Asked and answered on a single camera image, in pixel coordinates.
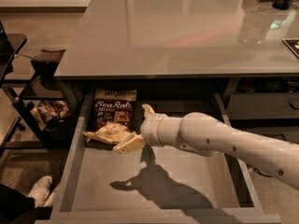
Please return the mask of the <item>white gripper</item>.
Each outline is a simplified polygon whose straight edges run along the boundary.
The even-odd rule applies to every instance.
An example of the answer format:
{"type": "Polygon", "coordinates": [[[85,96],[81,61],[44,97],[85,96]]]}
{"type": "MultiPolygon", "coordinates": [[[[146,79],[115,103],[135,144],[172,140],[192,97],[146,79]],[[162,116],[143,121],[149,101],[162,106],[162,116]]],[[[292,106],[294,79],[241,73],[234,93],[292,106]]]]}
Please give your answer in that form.
{"type": "Polygon", "coordinates": [[[142,149],[146,143],[153,147],[178,147],[182,144],[182,138],[179,134],[181,118],[168,117],[166,114],[155,113],[153,108],[148,104],[143,104],[142,108],[145,120],[140,127],[141,135],[130,134],[124,141],[113,147],[115,152],[126,154],[137,151],[142,149]]]}

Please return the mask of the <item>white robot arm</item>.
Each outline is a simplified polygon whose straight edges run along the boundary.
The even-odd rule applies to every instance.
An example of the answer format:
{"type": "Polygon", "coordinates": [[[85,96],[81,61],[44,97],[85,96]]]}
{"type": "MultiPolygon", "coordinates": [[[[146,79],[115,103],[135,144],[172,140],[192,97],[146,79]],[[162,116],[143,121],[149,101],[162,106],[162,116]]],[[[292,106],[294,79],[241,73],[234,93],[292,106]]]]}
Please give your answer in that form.
{"type": "Polygon", "coordinates": [[[120,154],[146,145],[170,146],[199,155],[225,153],[259,169],[286,185],[299,189],[299,147],[296,144],[248,133],[199,112],[169,117],[143,104],[140,133],[130,133],[113,149],[120,154]]]}

